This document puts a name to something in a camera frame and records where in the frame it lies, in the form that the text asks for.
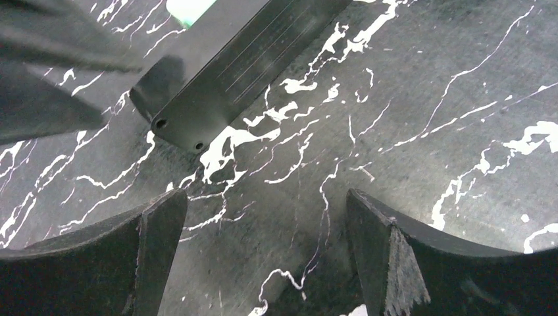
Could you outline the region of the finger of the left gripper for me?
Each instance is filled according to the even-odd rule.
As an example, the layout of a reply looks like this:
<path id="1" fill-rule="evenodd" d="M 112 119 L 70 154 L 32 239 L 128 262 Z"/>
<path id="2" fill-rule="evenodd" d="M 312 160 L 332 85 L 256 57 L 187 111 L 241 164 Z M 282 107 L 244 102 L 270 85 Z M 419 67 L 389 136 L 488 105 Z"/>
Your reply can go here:
<path id="1" fill-rule="evenodd" d="M 1 143 L 98 130 L 102 110 L 47 70 L 139 72 L 142 57 L 74 1 L 1 2 Z"/>

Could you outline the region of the green plug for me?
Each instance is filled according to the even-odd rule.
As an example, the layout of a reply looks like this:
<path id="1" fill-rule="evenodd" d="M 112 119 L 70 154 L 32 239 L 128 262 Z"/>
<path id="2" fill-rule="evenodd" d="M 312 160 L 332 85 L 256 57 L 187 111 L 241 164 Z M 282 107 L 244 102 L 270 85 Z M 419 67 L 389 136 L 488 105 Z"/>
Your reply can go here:
<path id="1" fill-rule="evenodd" d="M 166 9 L 183 27 L 191 27 L 216 0 L 167 0 Z"/>

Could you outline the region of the black power strip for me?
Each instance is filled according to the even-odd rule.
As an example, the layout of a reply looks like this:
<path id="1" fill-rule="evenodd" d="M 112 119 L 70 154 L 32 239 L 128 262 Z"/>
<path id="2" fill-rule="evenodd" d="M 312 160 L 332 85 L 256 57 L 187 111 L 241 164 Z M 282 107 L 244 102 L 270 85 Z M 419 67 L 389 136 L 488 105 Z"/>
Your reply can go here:
<path id="1" fill-rule="evenodd" d="M 203 151 L 347 1 L 217 1 L 130 90 L 151 131 Z"/>

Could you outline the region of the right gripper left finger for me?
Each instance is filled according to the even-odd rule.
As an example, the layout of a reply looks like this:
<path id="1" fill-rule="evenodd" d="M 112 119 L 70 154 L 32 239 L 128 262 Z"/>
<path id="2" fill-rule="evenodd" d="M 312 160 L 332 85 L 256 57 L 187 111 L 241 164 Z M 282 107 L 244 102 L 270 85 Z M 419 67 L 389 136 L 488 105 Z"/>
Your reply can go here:
<path id="1" fill-rule="evenodd" d="M 74 232 L 1 251 L 2 315 L 156 315 L 188 210 L 175 189 Z"/>

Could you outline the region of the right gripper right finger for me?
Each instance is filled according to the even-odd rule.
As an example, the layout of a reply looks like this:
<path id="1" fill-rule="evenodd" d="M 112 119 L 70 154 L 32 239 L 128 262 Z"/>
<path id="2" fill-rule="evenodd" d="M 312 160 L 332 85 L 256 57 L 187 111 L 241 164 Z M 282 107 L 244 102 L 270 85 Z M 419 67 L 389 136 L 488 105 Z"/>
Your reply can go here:
<path id="1" fill-rule="evenodd" d="M 347 231 L 369 315 L 556 315 L 557 249 L 524 254 L 477 244 L 361 190 Z"/>

